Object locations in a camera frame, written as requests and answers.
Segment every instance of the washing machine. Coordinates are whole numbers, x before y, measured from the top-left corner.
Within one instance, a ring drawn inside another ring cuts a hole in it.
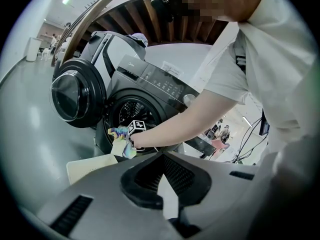
[[[147,130],[182,113],[199,95],[166,71],[144,61],[143,45],[114,32],[96,32],[80,58],[54,73],[50,102],[59,117],[78,128],[96,125],[95,144],[112,149],[109,128],[144,121]],[[153,153],[146,148],[137,155]]]

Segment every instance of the trash bin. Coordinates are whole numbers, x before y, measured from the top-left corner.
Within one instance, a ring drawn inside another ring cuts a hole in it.
[[[39,38],[30,37],[28,52],[26,54],[26,60],[28,62],[35,62],[38,56],[38,51],[43,40]]]

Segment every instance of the person's hand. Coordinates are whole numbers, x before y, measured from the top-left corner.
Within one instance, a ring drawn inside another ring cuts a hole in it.
[[[140,140],[139,140],[140,138],[139,137],[140,137],[139,133],[135,133],[135,134],[130,136],[131,140],[133,141],[134,147],[136,149],[141,149],[142,148],[142,146],[140,144]]]

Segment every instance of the wooden ceiling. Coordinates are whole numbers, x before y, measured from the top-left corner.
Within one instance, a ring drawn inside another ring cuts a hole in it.
[[[151,6],[151,0],[134,0],[102,11],[85,31],[77,50],[82,52],[94,31],[113,31],[122,35],[143,33],[148,46],[174,43],[213,45],[227,24],[220,20],[196,22],[187,16],[168,23],[160,20]]]

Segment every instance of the gray floor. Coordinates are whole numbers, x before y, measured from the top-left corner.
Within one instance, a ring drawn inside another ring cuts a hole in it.
[[[22,61],[0,89],[1,170],[18,203],[33,213],[69,186],[69,161],[99,152],[91,128],[74,128],[52,110],[52,75],[49,60]]]

